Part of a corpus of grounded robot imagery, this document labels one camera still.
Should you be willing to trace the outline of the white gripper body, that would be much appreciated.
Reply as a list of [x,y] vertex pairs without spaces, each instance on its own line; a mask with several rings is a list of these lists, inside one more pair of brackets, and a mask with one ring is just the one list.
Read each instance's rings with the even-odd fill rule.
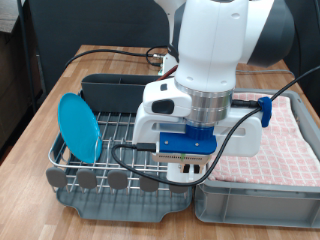
[[[151,143],[161,154],[217,154],[227,134],[248,113],[247,109],[232,108],[229,116],[214,126],[192,126],[182,117],[147,113],[138,108],[133,131],[133,143]],[[251,157],[258,153],[262,137],[260,113],[241,123],[228,140],[223,155]]]

